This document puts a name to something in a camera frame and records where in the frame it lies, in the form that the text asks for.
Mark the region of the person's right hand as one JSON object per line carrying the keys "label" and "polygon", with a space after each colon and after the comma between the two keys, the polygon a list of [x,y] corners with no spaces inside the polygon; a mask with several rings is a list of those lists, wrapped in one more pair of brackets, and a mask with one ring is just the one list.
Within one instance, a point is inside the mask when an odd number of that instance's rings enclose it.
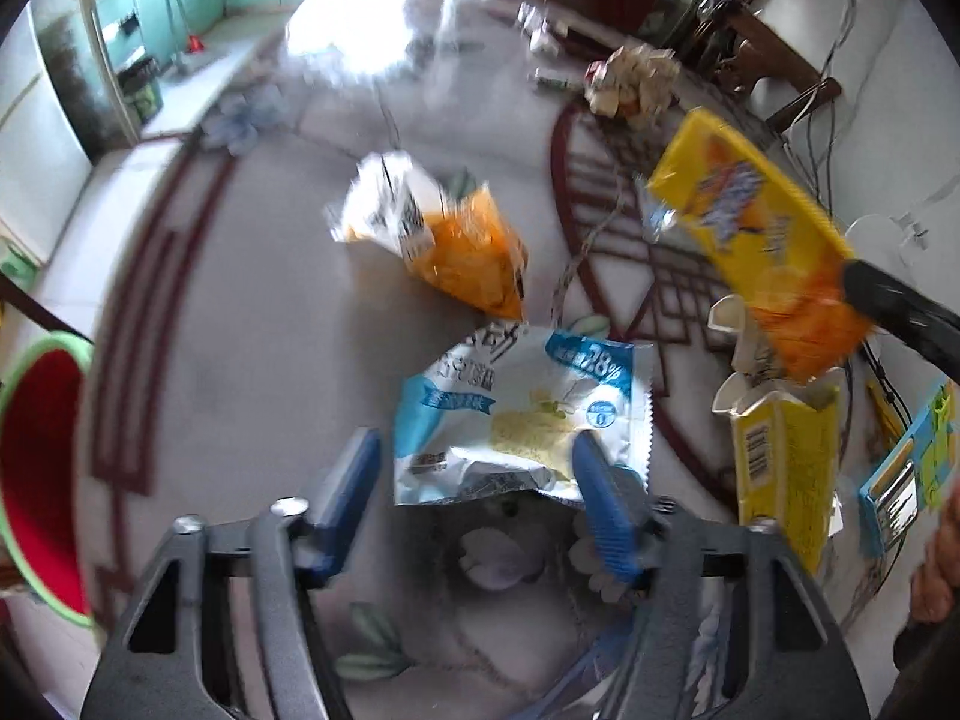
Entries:
{"label": "person's right hand", "polygon": [[921,566],[911,576],[910,616],[913,621],[939,624],[957,605],[960,587],[960,515],[958,484],[942,505],[934,535],[926,543]]}

